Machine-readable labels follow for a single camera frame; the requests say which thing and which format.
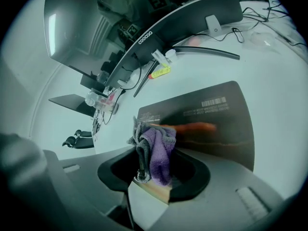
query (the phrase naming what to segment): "chair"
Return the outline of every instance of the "chair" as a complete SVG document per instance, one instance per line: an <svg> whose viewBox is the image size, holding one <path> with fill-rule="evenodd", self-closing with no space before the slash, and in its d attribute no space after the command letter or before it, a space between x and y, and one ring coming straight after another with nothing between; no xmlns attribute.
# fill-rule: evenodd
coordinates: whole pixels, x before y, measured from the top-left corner
<svg viewBox="0 0 308 231"><path fill-rule="evenodd" d="M79 129L75 132L74 135L77 137L85 137L85 138L92 137L91 132L81 131Z"/></svg>
<svg viewBox="0 0 308 231"><path fill-rule="evenodd" d="M93 139L92 138L75 138L73 136L70 136L62 143L62 146L67 145L69 148L75 148L75 149L87 149L87 148L93 148Z"/></svg>

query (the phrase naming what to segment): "white table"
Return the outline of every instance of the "white table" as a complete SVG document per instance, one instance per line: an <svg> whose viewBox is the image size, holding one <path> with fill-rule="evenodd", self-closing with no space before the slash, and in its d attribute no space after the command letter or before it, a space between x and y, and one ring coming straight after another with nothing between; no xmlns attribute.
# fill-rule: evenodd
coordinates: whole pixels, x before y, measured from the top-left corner
<svg viewBox="0 0 308 231"><path fill-rule="evenodd" d="M268 7L267 3L242 3L243 9L247 6L267 15L267 11L262 10ZM293 31L288 17L272 21L271 26L286 34ZM244 19L232 26L243 29L243 26L250 27L255 23ZM253 30L276 35L261 24ZM234 80L244 94L252 120L254 173L283 198L295 194L308 170L307 63L278 40L275 40L273 50L264 51L247 48L233 34L223 42L206 36L202 38L201 47L229 51L240 55L241 59L199 53L179 55L179 60L171 65L171 73L148 80L136 98L133 98L136 89L128 90L119 98L117 114L107 126L102 125L97 134L96 153L127 146L126 141L132 135L132 118L137 117L139 108Z"/></svg>

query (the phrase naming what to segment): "white wall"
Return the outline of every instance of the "white wall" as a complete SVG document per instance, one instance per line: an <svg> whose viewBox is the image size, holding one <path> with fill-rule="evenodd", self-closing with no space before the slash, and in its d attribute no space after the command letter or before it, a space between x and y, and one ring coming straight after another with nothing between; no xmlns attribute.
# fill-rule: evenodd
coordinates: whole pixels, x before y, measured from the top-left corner
<svg viewBox="0 0 308 231"><path fill-rule="evenodd" d="M30 0L12 23L0 49L0 132L17 133L60 159L94 154L62 142L92 121L48 101L66 94L85 96L81 74L49 58L44 36L45 0Z"/></svg>

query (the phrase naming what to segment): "black mouse pad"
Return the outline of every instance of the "black mouse pad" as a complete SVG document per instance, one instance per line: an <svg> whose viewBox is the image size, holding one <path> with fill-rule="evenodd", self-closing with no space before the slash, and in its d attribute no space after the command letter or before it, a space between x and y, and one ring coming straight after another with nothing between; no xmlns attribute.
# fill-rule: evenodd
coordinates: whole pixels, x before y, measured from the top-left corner
<svg viewBox="0 0 308 231"><path fill-rule="evenodd" d="M176 146L233 160L253 170L255 143L252 123L243 93L235 81L142 107L138 119L161 125L215 124L215 134L177 138Z"/></svg>

